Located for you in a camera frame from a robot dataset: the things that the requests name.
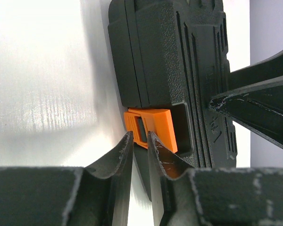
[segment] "gray wall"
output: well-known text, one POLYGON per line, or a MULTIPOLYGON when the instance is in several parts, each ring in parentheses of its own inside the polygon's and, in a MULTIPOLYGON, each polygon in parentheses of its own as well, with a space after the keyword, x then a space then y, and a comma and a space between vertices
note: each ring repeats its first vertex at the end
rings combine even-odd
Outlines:
MULTIPOLYGON (((250 64, 283 49, 283 0, 250 0, 250 64)), ((250 136, 252 167, 283 167, 283 150, 258 135, 250 136)))

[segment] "black plastic jaw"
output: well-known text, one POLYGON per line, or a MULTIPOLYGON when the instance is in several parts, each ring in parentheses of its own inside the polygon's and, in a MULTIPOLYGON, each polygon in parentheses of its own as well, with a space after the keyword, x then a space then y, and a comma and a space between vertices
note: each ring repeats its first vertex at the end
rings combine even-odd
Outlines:
POLYGON ((233 72, 234 90, 215 96, 210 108, 283 149, 283 51, 233 72))
POLYGON ((0 167, 0 226, 127 226, 133 134, 86 168, 0 167))
POLYGON ((148 145, 155 226, 283 225, 283 169, 193 168, 148 145))

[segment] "pointed tip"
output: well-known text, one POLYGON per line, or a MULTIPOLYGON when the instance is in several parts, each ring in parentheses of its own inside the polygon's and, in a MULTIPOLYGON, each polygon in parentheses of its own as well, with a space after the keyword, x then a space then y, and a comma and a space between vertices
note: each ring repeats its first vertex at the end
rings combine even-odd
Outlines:
POLYGON ((157 170, 172 179, 178 178, 186 169, 192 168, 190 164, 168 150, 154 132, 148 134, 148 157, 154 160, 157 170))
POLYGON ((107 178, 123 170, 127 162, 132 161, 133 133, 127 132, 119 143, 97 161, 85 169, 99 178, 107 178))

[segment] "textured plastic surface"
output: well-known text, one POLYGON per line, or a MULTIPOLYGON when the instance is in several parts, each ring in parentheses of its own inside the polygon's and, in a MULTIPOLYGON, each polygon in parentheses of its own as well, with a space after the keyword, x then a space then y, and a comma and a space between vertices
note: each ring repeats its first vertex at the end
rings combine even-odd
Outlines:
POLYGON ((208 110, 228 90, 222 1, 113 0, 109 22, 122 104, 170 109, 178 155, 193 166, 235 166, 232 121, 208 110))

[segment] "orange plastic clip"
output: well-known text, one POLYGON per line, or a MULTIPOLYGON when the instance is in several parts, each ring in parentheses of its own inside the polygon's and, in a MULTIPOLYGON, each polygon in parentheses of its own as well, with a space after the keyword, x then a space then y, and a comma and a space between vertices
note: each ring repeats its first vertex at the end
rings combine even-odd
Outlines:
POLYGON ((132 109, 124 113, 127 131, 133 131, 134 142, 148 148, 147 135, 153 131, 172 152, 177 152, 171 111, 168 109, 132 109))

